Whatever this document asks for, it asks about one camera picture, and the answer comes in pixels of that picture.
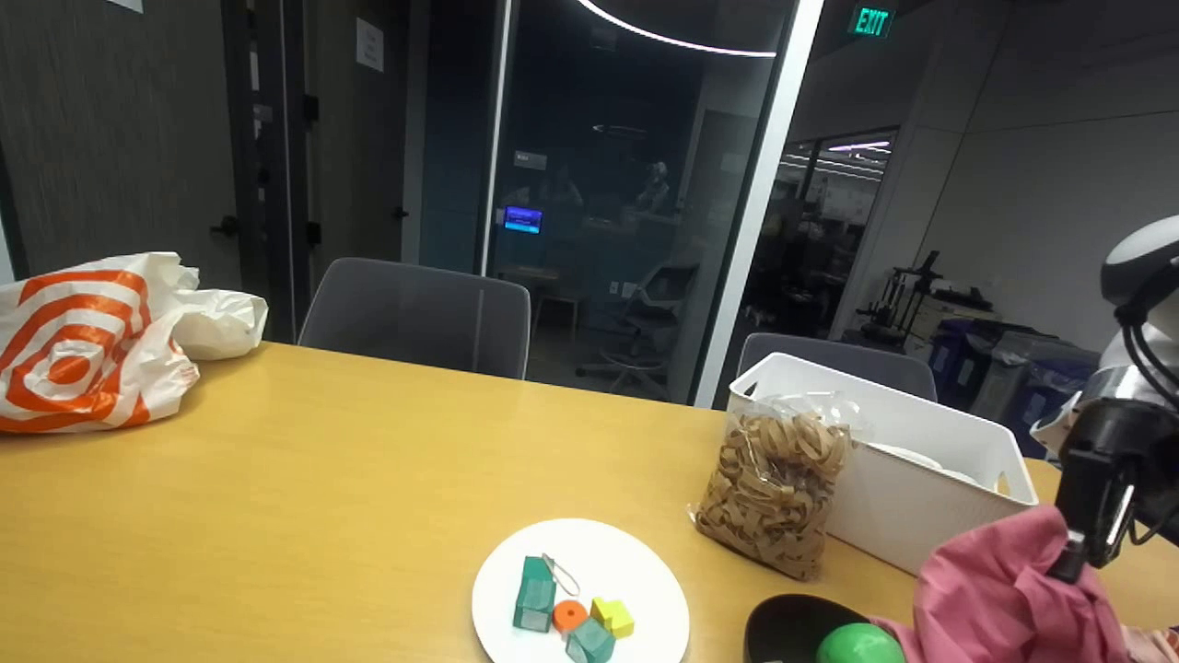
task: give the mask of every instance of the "table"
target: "table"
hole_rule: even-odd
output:
[[[699,663],[741,659],[773,594],[912,624],[915,578],[857,549],[801,587],[699,536],[717,439],[717,414],[267,345],[208,368],[177,419],[0,442],[0,659],[484,659],[472,578],[553,516],[649,540]],[[1160,626],[1174,571],[1145,544],[1106,587]]]

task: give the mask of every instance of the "ceiling light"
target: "ceiling light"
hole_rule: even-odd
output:
[[[834,142],[827,152],[888,152],[888,139],[861,139],[861,142]]]
[[[593,0],[579,0],[586,12],[593,12],[598,20],[635,34],[635,35],[646,35],[646,40],[661,40],[661,43],[672,43],[672,49],[684,49],[684,51],[706,51],[706,55],[727,55],[727,58],[779,58],[779,51],[752,51],[752,49],[715,49],[715,43],[697,43],[697,40],[683,40],[683,35],[667,35],[667,34],[654,34],[654,28],[641,28],[635,21],[622,21],[618,16],[598,6]]]

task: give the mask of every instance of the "white wall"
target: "white wall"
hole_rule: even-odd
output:
[[[1013,16],[925,252],[942,252],[941,272],[982,285],[1005,322],[1102,351],[1102,258],[1179,210],[1179,51],[1106,35],[1102,55],[1075,34],[1075,51],[1067,34],[1050,49],[1063,20]]]

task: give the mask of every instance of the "snack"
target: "snack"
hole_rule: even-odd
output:
[[[598,617],[614,642],[622,642],[622,636],[635,635],[635,614],[628,610],[622,599],[606,599],[606,597],[598,597],[598,599],[593,599],[593,617]]]
[[[575,663],[607,663],[614,654],[614,636],[586,617],[566,642],[565,642],[566,659]]]
[[[730,416],[697,530],[790,576],[810,578],[853,431],[818,414],[747,404]]]
[[[561,604],[553,609],[553,626],[558,626],[558,635],[575,635],[586,617],[589,617],[589,614],[586,614],[586,604],[581,604],[581,599],[561,599]]]
[[[558,597],[553,568],[543,555],[522,555],[512,626],[550,635],[553,597]]]

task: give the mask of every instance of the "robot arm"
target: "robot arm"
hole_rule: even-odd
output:
[[[1102,293],[1119,335],[1075,401],[1063,444],[1059,509],[1075,578],[1109,565],[1119,540],[1166,534],[1179,544],[1179,216],[1119,239],[1102,265]]]

